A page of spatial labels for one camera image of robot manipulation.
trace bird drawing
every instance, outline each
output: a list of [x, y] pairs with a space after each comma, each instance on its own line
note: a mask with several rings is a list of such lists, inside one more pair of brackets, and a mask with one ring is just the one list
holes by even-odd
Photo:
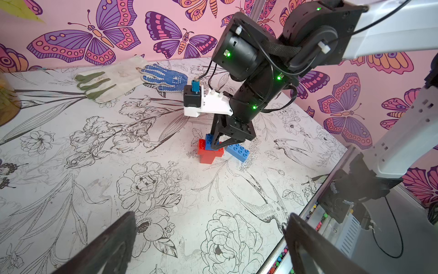
[[275, 149], [282, 149], [282, 150], [284, 151], [284, 154], [285, 154], [289, 159], [291, 159], [292, 161], [294, 161], [295, 163], [300, 164], [300, 165], [302, 165], [303, 167], [307, 167], [308, 169], [312, 169], [312, 170], [314, 170], [313, 168], [310, 168], [310, 167], [306, 166], [303, 162], [301, 162], [301, 161], [298, 159], [297, 156], [294, 155], [294, 152], [296, 152], [296, 153], [301, 153], [301, 154], [303, 154], [303, 155], [309, 156], [309, 155], [306, 154], [306, 152], [308, 153], [308, 151], [305, 150], [305, 149], [301, 149], [301, 148], [299, 148], [299, 147], [290, 146], [290, 145], [287, 143], [288, 141], [295, 141], [295, 140], [292, 140], [292, 139], [276, 139], [276, 140], [274, 140], [274, 143], [275, 143]]
[[284, 206], [283, 201], [280, 198], [280, 195], [278, 195], [277, 190], [274, 188], [274, 185], [269, 181], [271, 184], [272, 189], [274, 190], [275, 195], [277, 196], [277, 200], [273, 200], [268, 197], [266, 192], [263, 190], [259, 182], [251, 175], [253, 180], [255, 181], [255, 184], [247, 180], [248, 183], [251, 184], [251, 186], [254, 187], [255, 190], [260, 194], [260, 196], [265, 200], [265, 204], [262, 206], [253, 205], [252, 203], [247, 203], [243, 201], [241, 198], [239, 198], [234, 192], [230, 189], [231, 193], [236, 197], [236, 199], [239, 200], [239, 202], [247, 209], [249, 212], [251, 212], [255, 217], [257, 217], [259, 220], [270, 223], [272, 219], [275, 219], [277, 222], [278, 230], [281, 234], [283, 234], [283, 226], [287, 226], [287, 220], [289, 218], [289, 215], [287, 213], [286, 207]]
[[312, 197], [318, 190], [319, 185], [317, 186], [316, 184], [322, 184], [328, 176], [329, 175], [326, 174], [311, 178], [310, 176], [306, 175], [307, 182], [301, 185], [309, 184], [309, 186], [306, 186], [306, 188], [303, 190], [304, 196], [306, 197], [307, 201], [309, 201], [309, 197]]

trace pink wallpaper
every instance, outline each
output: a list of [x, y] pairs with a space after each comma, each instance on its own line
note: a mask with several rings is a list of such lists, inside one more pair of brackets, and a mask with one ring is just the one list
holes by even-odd
[[[250, 14], [255, 0], [25, 0], [44, 22], [0, 10], [0, 71], [209, 57], [230, 15]], [[267, 0], [258, 23], [278, 37], [289, 13], [305, 1]], [[173, 31], [164, 31], [163, 25]], [[321, 66], [301, 79], [296, 103], [339, 141], [371, 147], [415, 100], [436, 51], [375, 54]], [[350, 100], [341, 100], [349, 93]], [[405, 175], [426, 205], [438, 200], [438, 150]]]
[[[0, 10], [0, 70], [209, 57], [227, 16], [254, 0], [26, 0], [44, 22]], [[163, 31], [164, 24], [173, 31]]]

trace work glove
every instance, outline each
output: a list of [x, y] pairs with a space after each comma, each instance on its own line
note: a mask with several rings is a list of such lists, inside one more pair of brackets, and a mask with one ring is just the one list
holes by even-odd
[[141, 85], [140, 70], [148, 64], [141, 56], [134, 56], [118, 64], [80, 72], [74, 79], [87, 98], [105, 103]]
[[147, 65], [140, 72], [145, 74], [141, 79], [147, 83], [147, 86], [156, 87], [161, 92], [182, 92], [187, 85], [187, 75], [165, 69], [157, 64]]

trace black cable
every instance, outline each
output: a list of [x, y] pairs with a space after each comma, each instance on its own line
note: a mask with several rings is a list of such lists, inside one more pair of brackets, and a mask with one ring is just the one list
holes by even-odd
[[266, 96], [264, 97], [263, 101], [257, 107], [263, 105], [266, 102], [269, 95], [271, 95], [272, 88], [274, 87], [274, 68], [272, 67], [272, 64], [270, 64], [270, 66], [271, 66], [271, 84], [269, 85], [269, 90], [266, 93]]
[[202, 78], [204, 78], [207, 75], [208, 71], [210, 70], [210, 67], [212, 66], [212, 62], [213, 62], [213, 60], [210, 60], [210, 64], [208, 65], [207, 71], [204, 74], [202, 74], [201, 76], [198, 77], [198, 81], [201, 80]]
[[291, 89], [293, 89], [293, 95], [292, 95], [292, 97], [290, 98], [290, 101], [289, 101], [286, 105], [282, 106], [281, 108], [273, 108], [273, 109], [270, 109], [270, 110], [265, 110], [265, 109], [263, 109], [263, 110], [261, 110], [260, 112], [263, 112], [263, 113], [271, 113], [271, 112], [273, 112], [273, 111], [282, 110], [283, 108], [288, 107], [290, 104], [292, 104], [292, 103], [295, 101], [295, 99], [296, 99], [297, 96], [298, 96], [297, 88], [294, 87], [294, 86], [292, 86]]
[[[251, 37], [251, 33], [249, 32], [249, 30], [247, 29], [247, 27], [243, 24], [242, 21], [240, 21], [240, 26], [243, 28], [244, 31], [246, 31], [246, 33], [248, 34], [249, 37]], [[307, 70], [310, 65], [312, 65], [312, 62], [315, 60], [316, 56], [313, 58], [312, 62], [310, 62], [310, 64], [303, 69], [302, 71], [298, 72], [298, 73], [290, 73], [290, 72], [286, 72], [285, 70], [281, 69], [269, 56], [269, 54], [265, 51], [265, 49], [263, 48], [263, 46], [260, 44], [260, 42], [258, 42], [256, 39], [253, 39], [253, 41], [257, 44], [258, 49], [263, 53], [263, 55], [265, 56], [265, 58], [268, 60], [268, 62], [274, 66], [279, 72], [283, 73], [283, 75], [287, 75], [287, 76], [297, 76], [300, 75], [301, 73], [303, 73], [305, 70]]]
[[336, 39], [330, 41], [329, 44], [332, 43], [332, 42], [334, 42], [334, 41], [337, 41], [337, 40], [340, 40], [340, 39], [344, 39], [344, 38], [346, 38], [346, 37], [350, 37], [350, 36], [353, 36], [353, 35], [358, 34], [358, 33], [360, 33], [360, 32], [363, 32], [363, 31], [365, 31], [365, 30], [367, 30], [367, 29], [369, 29], [369, 28], [371, 28], [371, 27], [374, 27], [374, 26], [377, 25], [378, 23], [382, 22], [383, 20], [388, 19], [388, 18], [389, 18], [390, 16], [392, 16], [394, 13], [398, 12], [399, 10], [401, 10], [401, 9], [402, 9], [404, 6], [406, 6], [410, 1], [411, 1], [411, 0], [406, 0], [406, 1], [404, 1], [403, 3], [401, 3], [400, 6], [396, 7], [393, 11], [389, 12], [387, 15], [383, 16], [382, 18], [380, 18], [380, 19], [378, 19], [378, 20], [372, 22], [371, 24], [369, 24], [369, 25], [367, 25], [367, 26], [365, 26], [365, 27], [363, 27], [363, 28], [361, 28], [361, 29], [358, 29], [357, 31], [355, 31], [355, 32], [353, 32], [353, 33], [350, 33], [350, 34], [348, 34], [348, 35], [346, 35], [346, 36], [338, 37], [338, 38], [336, 38]]
[[216, 72], [216, 68], [217, 68], [217, 67], [218, 67], [218, 64], [215, 65], [215, 69], [213, 70], [212, 75], [210, 75], [210, 78], [208, 79], [208, 86], [209, 86], [210, 89], [212, 89], [212, 90], [213, 90], [213, 88], [212, 88], [212, 78], [213, 78], [213, 75], [214, 75], [215, 72]]
[[374, 241], [376, 242], [377, 247], [380, 248], [380, 250], [381, 250], [383, 253], [385, 253], [386, 255], [388, 255], [388, 256], [391, 257], [391, 258], [398, 259], [398, 258], [400, 258], [400, 257], [403, 255], [403, 251], [404, 251], [403, 237], [402, 237], [402, 233], [400, 232], [399, 224], [397, 223], [396, 217], [394, 216], [394, 213], [392, 212], [391, 206], [389, 205], [389, 203], [388, 203], [388, 199], [387, 199], [386, 197], [385, 197], [385, 201], [386, 201], [386, 203], [388, 204], [389, 211], [391, 212], [391, 215], [392, 215], [392, 217], [394, 218], [394, 222], [396, 223], [397, 230], [399, 231], [400, 241], [402, 242], [402, 250], [400, 251], [400, 254], [399, 254], [398, 256], [392, 256], [392, 255], [389, 255], [389, 254], [386, 253], [386, 252], [385, 252], [385, 251], [379, 246], [379, 244], [377, 243], [376, 236], [375, 236], [375, 234], [374, 234], [374, 229], [372, 229], [372, 232], [373, 232], [373, 238], [374, 238]]

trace red lego brick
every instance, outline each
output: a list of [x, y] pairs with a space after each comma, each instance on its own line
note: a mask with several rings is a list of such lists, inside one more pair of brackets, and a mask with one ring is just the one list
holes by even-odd
[[202, 164], [212, 164], [216, 157], [222, 157], [224, 149], [219, 150], [205, 150], [205, 140], [199, 139], [198, 154], [200, 155], [199, 161]]

